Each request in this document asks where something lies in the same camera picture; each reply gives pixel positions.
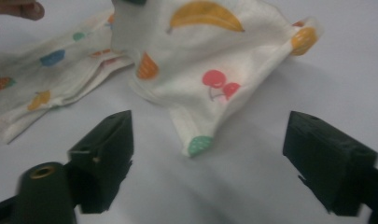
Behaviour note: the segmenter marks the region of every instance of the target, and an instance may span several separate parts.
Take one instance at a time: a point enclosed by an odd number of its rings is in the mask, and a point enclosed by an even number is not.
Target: white table
[[[110,1],[40,0],[41,21],[0,17],[0,51],[60,35]],[[317,116],[378,151],[378,0],[270,0],[294,22],[315,16],[325,34],[306,55],[282,63],[245,108],[217,134],[212,151],[194,160],[167,111],[130,90],[132,68],[111,76],[76,104],[53,110],[10,145],[0,143],[0,201],[19,176],[66,151],[108,115],[131,109],[133,167],[109,212],[79,223],[367,223],[329,215],[282,155],[288,115]]]

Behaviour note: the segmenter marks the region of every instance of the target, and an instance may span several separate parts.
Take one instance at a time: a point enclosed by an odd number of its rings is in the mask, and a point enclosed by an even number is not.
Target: hole
[[[38,168],[37,170],[33,171],[31,173],[31,178],[32,179],[40,179],[40,178],[46,177],[48,175],[51,175],[54,172],[55,172],[54,167],[44,166],[44,167]]]

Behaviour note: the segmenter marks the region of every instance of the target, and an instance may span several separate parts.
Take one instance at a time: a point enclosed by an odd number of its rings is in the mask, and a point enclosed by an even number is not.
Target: finger
[[[0,7],[0,14],[37,21],[44,17],[44,8],[40,3],[32,3],[23,6]]]
[[[0,0],[0,6],[17,6],[34,3],[35,0]]]

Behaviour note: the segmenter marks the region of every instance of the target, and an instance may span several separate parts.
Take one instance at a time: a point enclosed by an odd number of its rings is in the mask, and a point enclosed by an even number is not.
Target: white cloth
[[[320,37],[314,19],[291,25],[260,0],[115,0],[112,49],[137,67],[133,89],[167,107],[183,142],[197,155],[290,53]]]
[[[53,107],[71,104],[132,61],[111,52],[113,10],[65,35],[0,53],[0,140],[9,143]]]

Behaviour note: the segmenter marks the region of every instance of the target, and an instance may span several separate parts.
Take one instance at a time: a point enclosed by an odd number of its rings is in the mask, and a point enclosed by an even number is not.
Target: dark object
[[[132,165],[131,111],[104,119],[69,150],[70,162],[38,165],[21,177],[18,195],[0,203],[0,223],[73,224],[74,208],[102,213]]]
[[[291,112],[283,154],[329,212],[357,216],[365,203],[378,223],[378,153],[325,121]]]
[[[123,0],[123,1],[130,2],[136,5],[144,5],[147,0]]]

